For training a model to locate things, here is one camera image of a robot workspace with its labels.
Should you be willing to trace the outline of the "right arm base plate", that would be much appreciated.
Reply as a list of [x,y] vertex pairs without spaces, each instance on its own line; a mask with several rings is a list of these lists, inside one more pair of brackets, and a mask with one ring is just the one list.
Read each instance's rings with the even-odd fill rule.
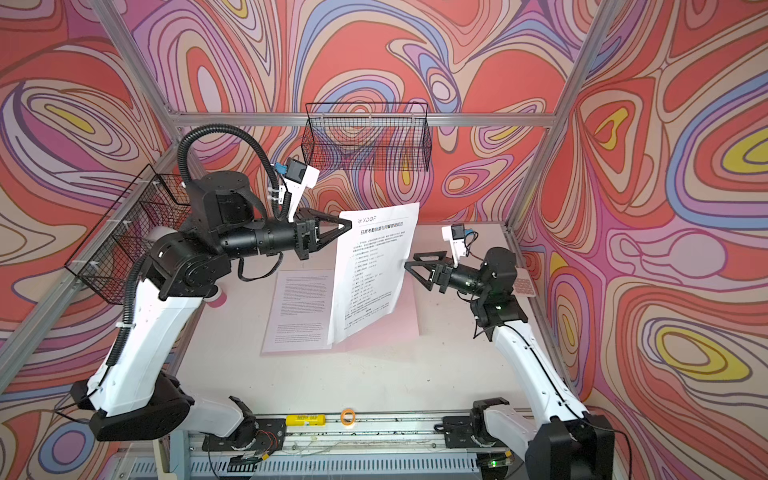
[[470,416],[444,416],[433,429],[443,436],[445,446],[449,449],[506,447],[500,440],[484,435]]

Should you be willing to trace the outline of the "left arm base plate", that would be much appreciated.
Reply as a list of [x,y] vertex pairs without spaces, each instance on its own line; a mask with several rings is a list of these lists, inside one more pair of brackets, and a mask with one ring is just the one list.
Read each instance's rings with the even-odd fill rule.
[[205,452],[274,453],[283,448],[287,424],[284,418],[257,418],[251,426],[239,428],[226,438],[206,435],[202,444]]

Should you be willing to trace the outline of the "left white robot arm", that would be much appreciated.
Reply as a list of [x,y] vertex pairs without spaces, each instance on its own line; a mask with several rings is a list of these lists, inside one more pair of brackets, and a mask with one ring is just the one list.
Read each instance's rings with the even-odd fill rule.
[[194,431],[247,449],[259,426],[235,396],[195,398],[163,370],[166,358],[217,282],[250,256],[293,251],[301,260],[352,228],[349,220],[302,208],[288,220],[289,193],[269,190],[278,213],[268,216],[240,172],[210,173],[184,182],[191,206],[186,229],[155,240],[125,281],[123,314],[110,352],[88,380],[70,395],[92,416],[88,426],[99,442],[149,441],[174,431]]

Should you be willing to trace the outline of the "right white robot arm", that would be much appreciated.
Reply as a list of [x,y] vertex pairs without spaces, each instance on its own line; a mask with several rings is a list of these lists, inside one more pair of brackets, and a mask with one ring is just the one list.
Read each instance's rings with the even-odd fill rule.
[[493,247],[472,268],[428,252],[404,268],[427,290],[468,295],[478,334],[512,366],[530,404],[527,420],[501,398],[475,402],[470,417],[478,442],[504,444],[531,479],[612,478],[615,431],[606,417],[588,411],[540,348],[515,296],[515,254]]

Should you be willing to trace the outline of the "printed Chinese text sheet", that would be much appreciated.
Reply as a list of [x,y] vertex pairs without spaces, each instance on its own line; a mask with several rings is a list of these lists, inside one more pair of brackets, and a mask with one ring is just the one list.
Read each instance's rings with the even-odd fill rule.
[[328,343],[342,343],[395,310],[420,204],[344,211],[352,230],[336,241]]

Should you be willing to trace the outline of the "pink file folder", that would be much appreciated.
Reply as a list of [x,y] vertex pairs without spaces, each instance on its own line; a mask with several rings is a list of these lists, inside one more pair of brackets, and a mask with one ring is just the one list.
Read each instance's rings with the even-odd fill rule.
[[332,270],[298,270],[278,274],[261,354],[351,351],[409,341],[420,334],[412,282],[400,290],[374,290],[332,308]]

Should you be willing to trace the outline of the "printed English text sheet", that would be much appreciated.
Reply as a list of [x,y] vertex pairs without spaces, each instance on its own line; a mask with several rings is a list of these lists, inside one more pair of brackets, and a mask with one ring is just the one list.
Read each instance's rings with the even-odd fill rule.
[[333,285],[332,270],[279,272],[261,355],[330,350]]

